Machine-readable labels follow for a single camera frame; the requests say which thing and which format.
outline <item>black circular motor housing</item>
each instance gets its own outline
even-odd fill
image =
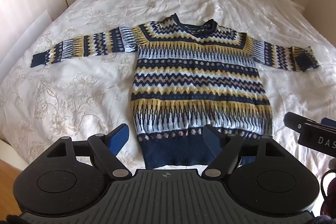
[[[245,208],[265,215],[294,215],[310,210],[320,191],[316,177],[274,143],[263,140],[256,160],[231,173],[231,195]]]
[[[105,190],[99,170],[78,162],[69,137],[59,139],[15,180],[21,210],[66,215],[92,205]]]

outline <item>sweater's left sleeve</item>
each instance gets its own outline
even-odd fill
[[[320,65],[311,47],[282,47],[251,37],[249,39],[254,60],[264,65],[292,71],[306,71]]]
[[[136,52],[138,47],[146,42],[139,26],[120,26],[108,32],[65,40],[50,50],[34,54],[31,68],[42,64],[51,65],[70,58],[108,55],[112,52]]]

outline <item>sweater neckline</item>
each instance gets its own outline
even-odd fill
[[[183,29],[188,34],[194,37],[207,37],[213,34],[217,30],[218,23],[213,19],[208,20],[202,25],[192,25],[192,24],[183,24],[179,20],[177,14],[171,15],[171,18],[174,20],[177,26]]]

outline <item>bed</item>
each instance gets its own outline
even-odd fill
[[[130,112],[137,53],[34,68],[30,64],[34,53],[76,35],[118,25],[136,26],[174,13],[184,23],[203,24],[213,18],[222,26],[273,44],[313,48],[321,63],[316,70],[299,73],[257,67],[273,110],[273,137],[321,178],[330,157],[299,146],[298,134],[283,126],[283,116],[291,111],[316,121],[334,118],[336,49],[287,0],[77,0],[44,31],[1,84],[0,131],[6,140],[24,160],[32,162],[61,136],[84,140],[126,123],[130,139],[118,158],[133,173],[144,168]]]

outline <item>patterned knit sweater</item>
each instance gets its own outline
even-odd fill
[[[182,24],[176,14],[84,35],[35,54],[31,67],[68,58],[138,52],[131,110],[146,168],[207,165],[206,124],[245,138],[272,135],[272,110],[255,61],[306,71],[319,66],[310,47],[275,46],[209,20]]]

